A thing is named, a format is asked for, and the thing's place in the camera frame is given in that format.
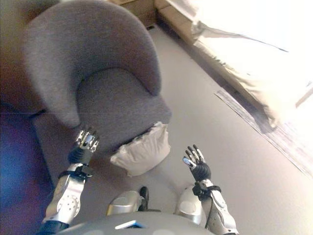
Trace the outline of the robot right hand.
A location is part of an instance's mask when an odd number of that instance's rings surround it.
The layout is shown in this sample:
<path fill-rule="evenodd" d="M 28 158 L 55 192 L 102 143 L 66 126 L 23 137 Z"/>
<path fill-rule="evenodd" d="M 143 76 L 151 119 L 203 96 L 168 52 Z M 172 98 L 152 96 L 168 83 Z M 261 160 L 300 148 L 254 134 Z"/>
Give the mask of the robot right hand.
<path fill-rule="evenodd" d="M 201 150 L 194 144 L 193 146 L 188 146 L 185 153 L 186 156 L 182 160 L 189 167 L 195 181 L 210 180 L 211 170 Z"/>

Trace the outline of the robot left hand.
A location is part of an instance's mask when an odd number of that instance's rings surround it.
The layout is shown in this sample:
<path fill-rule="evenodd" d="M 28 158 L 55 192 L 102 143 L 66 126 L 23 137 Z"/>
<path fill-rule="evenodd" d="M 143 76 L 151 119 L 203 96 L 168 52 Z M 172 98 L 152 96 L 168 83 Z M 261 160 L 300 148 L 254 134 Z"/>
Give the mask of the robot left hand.
<path fill-rule="evenodd" d="M 74 145 L 68 154 L 70 164 L 89 165 L 99 145 L 99 136 L 92 127 L 83 126 L 75 138 Z"/>

